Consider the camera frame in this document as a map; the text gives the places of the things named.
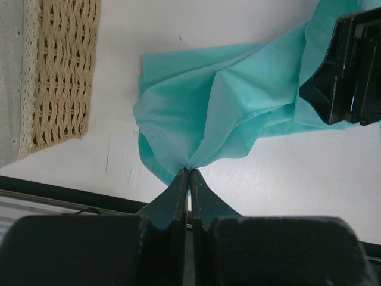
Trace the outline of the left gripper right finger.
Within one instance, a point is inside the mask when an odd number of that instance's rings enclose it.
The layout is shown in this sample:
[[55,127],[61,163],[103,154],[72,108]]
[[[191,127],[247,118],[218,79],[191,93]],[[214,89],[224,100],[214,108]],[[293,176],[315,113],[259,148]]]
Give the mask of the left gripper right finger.
[[242,216],[190,173],[197,285],[379,285],[352,228],[329,216]]

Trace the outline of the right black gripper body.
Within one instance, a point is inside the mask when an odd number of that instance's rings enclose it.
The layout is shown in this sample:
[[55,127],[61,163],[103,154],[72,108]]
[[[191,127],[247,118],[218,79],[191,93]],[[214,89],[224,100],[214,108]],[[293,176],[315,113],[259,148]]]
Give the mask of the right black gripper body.
[[380,11],[339,17],[324,60],[299,95],[328,125],[380,121]]

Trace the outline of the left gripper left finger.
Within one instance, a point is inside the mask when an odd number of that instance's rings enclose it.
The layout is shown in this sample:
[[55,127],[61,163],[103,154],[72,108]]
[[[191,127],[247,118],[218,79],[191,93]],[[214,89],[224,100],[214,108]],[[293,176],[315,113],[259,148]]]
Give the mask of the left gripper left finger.
[[1,244],[2,285],[182,285],[188,173],[135,214],[26,216]]

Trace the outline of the teal t-shirt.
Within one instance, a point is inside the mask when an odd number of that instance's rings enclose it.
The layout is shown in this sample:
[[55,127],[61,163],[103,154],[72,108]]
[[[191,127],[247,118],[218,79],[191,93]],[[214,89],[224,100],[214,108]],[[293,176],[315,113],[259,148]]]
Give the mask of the teal t-shirt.
[[379,1],[320,1],[305,23],[267,43],[148,54],[133,115],[145,167],[176,173],[243,158],[259,138],[325,130],[299,87],[323,61],[336,19]]

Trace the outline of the wicker laundry basket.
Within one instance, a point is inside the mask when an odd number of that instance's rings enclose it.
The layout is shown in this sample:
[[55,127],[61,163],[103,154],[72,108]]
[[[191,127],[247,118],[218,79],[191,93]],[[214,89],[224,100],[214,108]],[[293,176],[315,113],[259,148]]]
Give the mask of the wicker laundry basket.
[[1,165],[88,131],[99,1],[1,2]]

